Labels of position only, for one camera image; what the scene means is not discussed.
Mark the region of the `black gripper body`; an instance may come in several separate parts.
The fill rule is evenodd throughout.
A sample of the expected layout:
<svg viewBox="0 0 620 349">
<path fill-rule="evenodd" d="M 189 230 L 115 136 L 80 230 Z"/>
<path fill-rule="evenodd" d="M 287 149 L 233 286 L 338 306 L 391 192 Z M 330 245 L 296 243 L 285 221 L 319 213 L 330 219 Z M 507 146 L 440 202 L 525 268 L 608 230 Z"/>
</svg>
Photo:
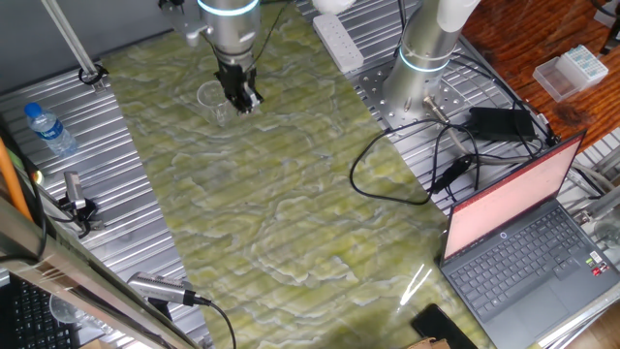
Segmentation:
<svg viewBox="0 0 620 349">
<path fill-rule="evenodd" d="M 225 96 L 230 100 L 250 98 L 256 93 L 256 69 L 245 69 L 241 65 L 218 63 L 215 77 L 220 81 Z"/>
</svg>

